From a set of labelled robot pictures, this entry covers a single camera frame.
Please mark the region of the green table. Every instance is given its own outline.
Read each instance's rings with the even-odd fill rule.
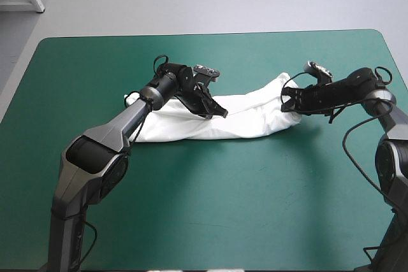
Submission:
[[[50,204],[60,152],[123,109],[123,94],[152,77],[152,60],[221,70],[216,95],[258,89],[309,59],[339,80],[386,66],[407,111],[407,91],[374,30],[49,38],[43,40],[0,125],[0,269],[47,260]],[[302,87],[312,77],[297,80]],[[85,269],[351,269],[380,242],[390,207],[341,148],[367,118],[359,106],[329,125],[321,116],[253,140],[136,144],[116,189],[89,209],[99,238]],[[356,131],[350,150],[376,177],[379,124]],[[91,242],[86,231],[84,249]]]

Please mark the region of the gray robot arm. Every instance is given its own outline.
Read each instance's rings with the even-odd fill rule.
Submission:
[[[159,110],[175,96],[199,116],[227,115],[207,88],[219,76],[218,71],[196,66],[194,75],[190,67],[168,63],[166,56],[161,57],[166,58],[165,63],[157,68],[135,103],[107,124],[86,130],[63,151],[52,200],[48,262],[41,270],[80,270],[87,207],[99,203],[123,178],[132,145],[129,138],[152,110]]]
[[[388,72],[389,81],[383,80],[380,69]],[[282,104],[282,111],[324,114],[330,116],[331,123],[339,113],[334,113],[335,109],[342,111],[349,105],[361,104],[373,119],[378,118],[385,132],[375,154],[375,168],[379,191],[396,215],[381,245],[365,248],[377,250],[374,258],[370,258],[371,263],[356,268],[355,272],[408,271],[408,116],[396,106],[395,96],[386,88],[392,81],[391,73],[384,68],[376,68],[374,72],[361,68],[343,80],[332,82],[332,74],[314,62],[307,63],[305,73],[315,76],[317,84],[305,89],[284,87],[282,95],[289,96],[289,100]]]

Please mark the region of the black cable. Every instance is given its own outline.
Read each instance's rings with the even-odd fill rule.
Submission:
[[[51,209],[51,214],[60,220],[67,221],[69,219],[73,219],[75,217],[81,217],[81,222],[85,224],[86,226],[90,227],[94,231],[94,240],[91,243],[91,246],[88,248],[88,251],[85,253],[85,255],[81,258],[80,264],[85,260],[85,258],[89,255],[91,252],[92,248],[94,247],[96,243],[96,239],[98,238],[98,231],[96,230],[96,227],[94,227],[91,223],[87,222],[84,220],[84,211],[81,210],[79,213],[76,213],[74,215],[70,215],[68,217],[62,217],[60,216],[55,210]]]
[[[134,94],[135,92],[137,92],[138,94],[140,94],[138,90],[132,90],[132,91],[131,91],[130,93],[128,93],[128,94],[126,95],[126,97],[123,99],[123,103],[125,104],[125,108],[128,107],[127,104],[126,104],[126,99],[127,99],[131,94]]]
[[[82,264],[83,261],[87,258],[87,256],[89,255],[89,253],[92,251],[93,247],[95,246],[96,239],[98,238],[98,231],[96,230],[96,227],[94,227],[92,224],[90,224],[88,221],[85,221],[84,219],[82,219],[82,223],[84,223],[85,225],[87,225],[88,227],[90,227],[94,231],[94,240],[92,241],[91,246],[88,248],[88,251],[81,258],[79,264]]]
[[[377,71],[377,70],[379,70],[379,69],[381,69],[381,70],[387,72],[388,76],[390,77],[390,79],[389,79],[388,81],[383,81],[383,78],[381,77],[381,75],[380,75],[380,74],[378,73],[378,71]],[[298,76],[300,76],[300,75],[303,75],[303,74],[305,74],[305,73],[306,73],[306,72],[298,73],[298,74],[295,75],[294,77],[290,78],[287,82],[285,82],[285,84],[283,85],[282,89],[285,88],[285,86],[286,86],[291,80],[293,80],[293,79],[295,79],[296,77],[298,77]],[[390,84],[391,81],[392,81],[392,79],[393,79],[391,72],[390,72],[388,69],[384,68],[384,67],[377,67],[377,68],[375,68],[375,75],[376,75],[376,76],[378,77],[378,79],[379,79],[381,82],[383,82],[383,84],[385,84],[385,85]],[[281,101],[282,104],[284,104],[283,98],[282,98],[282,92],[281,92],[281,94],[280,94],[280,101]],[[376,115],[376,116],[374,116],[374,117],[372,117],[372,118],[368,118],[368,119],[366,119],[366,120],[364,120],[364,121],[362,121],[362,122],[360,122],[360,123],[358,123],[358,124],[352,126],[349,130],[347,130],[347,132],[345,133],[345,135],[344,135],[344,137],[343,137],[343,142],[342,142],[343,150],[345,151],[347,157],[348,157],[348,158],[351,160],[351,162],[354,164],[354,166],[358,169],[358,171],[359,171],[359,172],[363,175],[363,177],[367,180],[367,182],[368,182],[371,186],[373,186],[373,188],[374,188],[376,191],[378,191],[378,192],[389,202],[389,204],[393,207],[392,211],[393,211],[394,213],[396,213],[397,220],[400,218],[400,217],[398,216],[398,210],[401,211],[401,212],[404,214],[405,219],[408,220],[408,215],[405,213],[405,211],[403,211],[403,209],[401,209],[401,207],[400,207],[399,205],[397,205],[396,202],[394,202],[393,200],[391,200],[391,199],[388,197],[388,195],[385,194],[385,193],[381,190],[381,188],[378,187],[378,186],[370,179],[370,177],[366,174],[366,172],[364,172],[363,168],[357,163],[357,161],[355,160],[355,158],[350,154],[349,150],[348,150],[347,147],[346,147],[346,140],[347,140],[347,137],[349,136],[350,132],[352,132],[353,130],[355,130],[356,128],[358,128],[359,126],[361,126],[361,125],[363,125],[363,124],[366,124],[366,123],[368,123],[368,122],[370,122],[370,121],[373,121],[373,120],[375,120],[375,119],[380,119],[381,117],[383,117],[383,116],[388,115],[389,113],[391,113],[391,111],[392,111],[392,109],[393,109],[393,104],[392,104],[390,101],[384,100],[384,99],[380,99],[380,98],[368,98],[368,99],[362,99],[362,100],[359,100],[359,101],[355,101],[355,102],[353,102],[353,103],[346,103],[346,104],[342,104],[342,105],[339,105],[339,106],[334,106],[334,107],[331,107],[331,108],[322,108],[322,109],[320,109],[320,110],[313,110],[313,111],[296,111],[296,110],[293,110],[293,111],[295,111],[295,112],[297,112],[297,113],[299,113],[299,114],[309,115],[309,114],[314,114],[314,113],[317,113],[317,112],[333,111],[333,110],[339,109],[339,111],[336,112],[336,114],[332,114],[332,115],[331,115],[331,118],[330,118],[330,121],[329,121],[329,123],[331,123],[331,122],[333,122],[333,119],[334,119],[337,115],[339,115],[339,113],[342,112],[345,108],[347,108],[347,107],[349,107],[349,106],[352,106],[352,105],[361,104],[361,103],[364,103],[364,102],[367,102],[367,101],[378,101],[378,102],[381,102],[381,103],[385,103],[385,104],[387,104],[387,105],[389,106],[389,109],[388,109],[386,112],[384,112],[383,114],[379,114],[379,115]],[[364,251],[365,255],[368,257],[368,259],[370,260],[370,262],[372,263],[373,258],[372,258],[371,255],[368,253],[369,250],[379,250],[379,249],[388,248],[388,247],[394,245],[395,243],[397,243],[398,241],[400,241],[401,238],[404,237],[404,234],[407,233],[407,232],[408,232],[408,225],[406,225],[405,228],[403,228],[403,227],[400,225],[400,234],[397,236],[397,238],[396,238],[395,240],[393,240],[393,241],[391,241],[391,242],[389,242],[389,243],[385,243],[385,244],[382,244],[382,245],[378,245],[378,246],[376,246],[376,247],[365,247],[365,248],[363,248],[363,251]]]
[[[364,172],[363,168],[358,164],[358,162],[356,161],[356,159],[350,154],[349,150],[348,150],[347,147],[346,147],[347,137],[349,136],[349,134],[350,134],[353,130],[357,129],[358,127],[362,126],[363,124],[366,124],[367,122],[373,121],[373,120],[375,120],[375,119],[380,119],[381,117],[383,117],[383,116],[388,115],[389,113],[391,113],[391,111],[392,111],[392,109],[393,109],[393,104],[392,104],[391,102],[389,102],[388,100],[383,100],[383,99],[377,99],[377,100],[378,100],[379,102],[382,102],[382,103],[387,104],[387,105],[389,106],[389,109],[388,109],[386,112],[384,112],[383,114],[379,114],[379,115],[374,116],[374,117],[372,117],[372,118],[368,118],[368,119],[366,119],[366,120],[363,120],[363,121],[359,122],[358,124],[352,126],[350,129],[348,129],[347,132],[345,133],[344,137],[343,137],[343,142],[342,142],[343,150],[345,151],[345,153],[346,153],[347,157],[350,159],[350,161],[354,164],[354,166],[355,166],[355,167],[358,169],[358,171],[361,173],[361,175],[364,176],[364,178],[366,179],[366,181],[367,181],[371,186],[373,186],[373,188],[374,188],[376,191],[378,191],[378,192],[392,205],[393,209],[395,209],[396,211],[401,211],[401,212],[404,214],[405,219],[408,220],[408,215],[405,213],[405,211],[403,211],[403,209],[401,209],[401,207],[400,207],[398,204],[396,204],[396,202],[394,202],[393,200],[391,200],[390,197],[388,197],[388,195],[387,195],[385,192],[383,192],[383,191],[381,190],[381,188],[378,187],[378,185],[374,183],[373,180],[371,180],[371,178],[366,174],[366,172]],[[385,244],[383,244],[383,245],[378,245],[378,246],[376,246],[376,247],[365,247],[365,248],[363,248],[363,251],[364,251],[365,255],[368,257],[368,259],[370,260],[370,262],[372,262],[373,258],[372,258],[371,255],[368,253],[368,251],[369,251],[369,250],[379,250],[379,249],[382,249],[382,248],[388,248],[388,247],[394,245],[395,243],[397,243],[398,241],[400,241],[400,239],[401,239],[402,237],[404,237],[404,234],[408,231],[408,227],[406,226],[405,229],[404,229],[404,228],[401,228],[400,230],[401,230],[400,234],[399,234],[398,237],[397,237],[394,241],[392,241],[392,242],[385,243]]]
[[[282,86],[282,90],[286,87],[286,85],[287,85],[290,81],[294,80],[295,78],[297,78],[297,77],[300,76],[300,75],[305,75],[305,74],[309,74],[309,73],[306,73],[306,72],[298,73],[297,75],[291,77],[291,78],[290,78],[288,81],[286,81],[285,84]],[[284,104],[284,103],[283,103],[283,98],[282,98],[282,90],[280,91],[280,101],[281,101],[282,104]]]
[[[142,123],[140,124],[139,130],[138,130],[138,132],[136,133],[135,138],[133,138],[133,140],[132,140],[132,142],[131,142],[131,144],[130,144],[131,146],[133,146],[133,144],[136,142],[137,137],[139,137],[139,134],[140,134],[140,132],[141,132],[142,129],[143,129],[143,125],[145,124],[147,115],[143,118],[143,121],[142,121]]]
[[[162,58],[165,58],[165,59],[166,59],[163,64],[167,64],[167,63],[168,63],[168,56],[165,55],[165,54],[161,54],[161,55],[159,55],[158,57],[156,57],[156,58],[153,60],[153,72],[154,72],[154,75],[155,75],[155,76],[157,76],[156,62],[157,62],[159,59],[162,59]]]

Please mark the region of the white towel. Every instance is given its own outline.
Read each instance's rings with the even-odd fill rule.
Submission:
[[[159,111],[147,116],[136,142],[256,138],[287,129],[302,118],[294,112],[281,112],[281,89],[289,79],[287,73],[281,73],[261,89],[248,94],[215,96],[214,100],[228,110],[226,118],[201,118],[190,113],[179,100],[171,99]],[[294,81],[286,86],[298,87]],[[139,94],[133,93],[126,98],[126,103],[130,105],[138,98]]]

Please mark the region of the folded cloth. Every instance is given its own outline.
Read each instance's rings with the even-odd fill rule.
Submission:
[[[215,96],[214,100],[228,110],[226,118],[214,116],[204,119],[190,113],[179,100],[171,99],[160,110],[147,116],[136,142],[256,138],[287,129],[302,118],[294,112],[281,112],[281,89],[289,79],[287,73],[281,73],[254,92]],[[298,87],[294,81],[286,86]],[[130,105],[139,98],[139,94],[134,92],[125,98],[126,104]]]

